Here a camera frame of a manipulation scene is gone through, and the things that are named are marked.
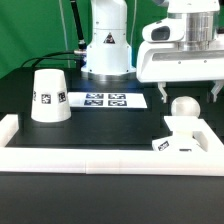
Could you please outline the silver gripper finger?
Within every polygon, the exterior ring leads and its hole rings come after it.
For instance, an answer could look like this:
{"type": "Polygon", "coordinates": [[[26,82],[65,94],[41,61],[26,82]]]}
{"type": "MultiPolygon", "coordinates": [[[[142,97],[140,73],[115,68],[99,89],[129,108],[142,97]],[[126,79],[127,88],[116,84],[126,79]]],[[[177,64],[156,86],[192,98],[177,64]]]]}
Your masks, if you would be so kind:
{"type": "Polygon", "coordinates": [[[163,103],[167,103],[167,93],[165,91],[166,83],[165,82],[159,82],[157,86],[158,86],[158,89],[161,93],[161,100],[163,101],[163,103]]]}
{"type": "Polygon", "coordinates": [[[211,90],[211,95],[212,95],[212,101],[215,102],[217,100],[217,96],[219,92],[222,90],[224,87],[224,80],[216,80],[214,82],[214,86],[211,90]]]}

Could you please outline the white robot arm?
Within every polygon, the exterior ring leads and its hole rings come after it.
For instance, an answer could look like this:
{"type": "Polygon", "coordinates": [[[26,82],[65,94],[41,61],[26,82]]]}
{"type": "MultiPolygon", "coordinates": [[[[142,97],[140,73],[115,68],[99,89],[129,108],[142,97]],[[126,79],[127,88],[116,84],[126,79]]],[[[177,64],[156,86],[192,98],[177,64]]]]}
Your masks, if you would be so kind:
{"type": "Polygon", "coordinates": [[[91,0],[93,33],[83,75],[106,81],[134,72],[140,82],[157,84],[163,99],[169,82],[212,81],[211,95],[216,99],[224,88],[219,0],[152,1],[167,9],[167,17],[143,28],[143,42],[133,62],[124,0],[91,0]]]}

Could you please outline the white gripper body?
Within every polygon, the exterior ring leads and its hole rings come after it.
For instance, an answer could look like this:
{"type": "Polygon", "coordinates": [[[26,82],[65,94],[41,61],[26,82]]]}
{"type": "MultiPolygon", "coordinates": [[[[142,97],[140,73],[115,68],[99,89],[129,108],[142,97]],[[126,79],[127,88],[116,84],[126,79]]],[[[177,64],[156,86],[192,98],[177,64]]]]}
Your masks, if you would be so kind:
{"type": "Polygon", "coordinates": [[[142,83],[224,80],[224,34],[185,48],[187,32],[180,21],[163,19],[143,28],[137,57],[142,83]]]}

